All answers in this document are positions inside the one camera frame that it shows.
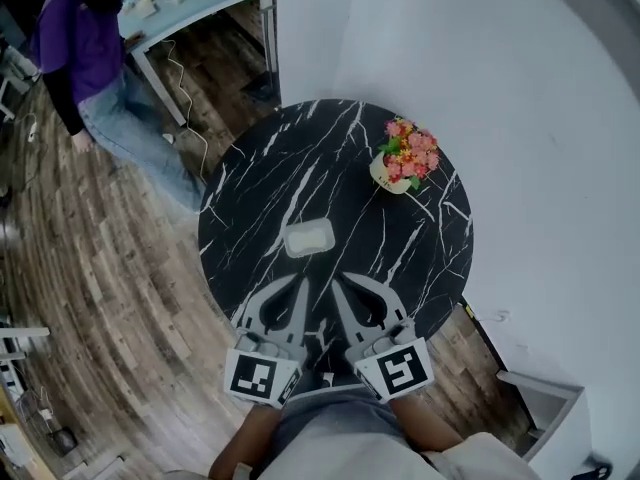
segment wooden floor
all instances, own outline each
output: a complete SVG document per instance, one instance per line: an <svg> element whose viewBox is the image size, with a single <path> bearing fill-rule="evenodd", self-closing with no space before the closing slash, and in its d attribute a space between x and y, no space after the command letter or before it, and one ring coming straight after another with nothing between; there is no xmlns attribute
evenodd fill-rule
<svg viewBox="0 0 640 480"><path fill-rule="evenodd" d="M196 102L193 126L210 145L210 171L271 112L240 92L264 59L220 16L173 39ZM151 56L184 104L169 46ZM234 339L201 272L197 219L136 168L99 149L76 153L41 83L20 116L29 112L40 123L38 141L24 140L29 119L5 126L0 140L17 191L0 230L7 237L0 267L15 324L51 329L49 338L23 344L28 359L18 363L33 390L20 409L30 433L60 476L84 460L91 478L118 455L125 468L112 478L204 472L246 406L222 390ZM189 164L198 165L203 144L173 128ZM528 421L496 381L498 365L461 308L429 347L438 382L424 396L432 407L463 435L490 431L514 446ZM52 426L70 428L79 441L64 459L47 444L36 413L47 400Z"/></svg>

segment round table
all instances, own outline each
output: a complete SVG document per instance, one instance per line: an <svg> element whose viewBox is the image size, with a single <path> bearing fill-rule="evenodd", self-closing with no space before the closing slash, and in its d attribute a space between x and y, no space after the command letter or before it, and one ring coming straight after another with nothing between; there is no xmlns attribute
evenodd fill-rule
<svg viewBox="0 0 640 480"><path fill-rule="evenodd" d="M345 372L347 346L331 297L342 272L394 289L428 339L460 300L471 267L473 224L454 167L394 195L369 174L397 116L375 105L319 100L284 108L240 137L211 176L199 223L200 256L213 296L237 325L249 298L275 279L310 283L307 368ZM446 149L446 140L440 146ZM286 226L327 217L330 251L290 258ZM280 314L266 315L277 325Z"/></svg>

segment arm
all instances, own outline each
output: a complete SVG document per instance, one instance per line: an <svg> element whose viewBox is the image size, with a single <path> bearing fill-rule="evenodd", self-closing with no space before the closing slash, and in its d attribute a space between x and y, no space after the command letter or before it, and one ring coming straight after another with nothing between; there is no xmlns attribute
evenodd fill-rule
<svg viewBox="0 0 640 480"><path fill-rule="evenodd" d="M415 450L443 452L462 443L460 435L416 394L391 400L389 406Z"/></svg>
<svg viewBox="0 0 640 480"><path fill-rule="evenodd" d="M211 466L209 478L231 480L239 463L252 468L259 466L269 449L280 415L281 411L271 407L253 407L236 435Z"/></svg>
<svg viewBox="0 0 640 480"><path fill-rule="evenodd" d="M68 70L66 68L58 69L42 75L42 78L49 90L53 106L67 127L69 134L73 137L76 148L79 151L87 151L91 147L92 139L84 129L82 118L73 102Z"/></svg>

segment flower pot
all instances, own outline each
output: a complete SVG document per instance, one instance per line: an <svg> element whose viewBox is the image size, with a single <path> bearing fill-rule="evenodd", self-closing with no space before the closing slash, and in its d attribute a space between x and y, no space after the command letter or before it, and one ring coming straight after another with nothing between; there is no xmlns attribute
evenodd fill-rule
<svg viewBox="0 0 640 480"><path fill-rule="evenodd" d="M411 186L411 182L408 179L401 179L392 183L389 179L389 174L387 174L387 168L384 165L384 153L379 153L369 166L369 172L371 173L371 177L385 190L388 190L392 194L404 194L409 187Z"/></svg>

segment purple shirt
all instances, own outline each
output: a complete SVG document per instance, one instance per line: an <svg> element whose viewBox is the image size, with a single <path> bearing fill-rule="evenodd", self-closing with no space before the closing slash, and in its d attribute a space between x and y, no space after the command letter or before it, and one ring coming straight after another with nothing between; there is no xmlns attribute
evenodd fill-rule
<svg viewBox="0 0 640 480"><path fill-rule="evenodd" d="M68 68L76 105L107 87L124 65L117 13L94 12L80 0L47 0L31 47L43 73Z"/></svg>

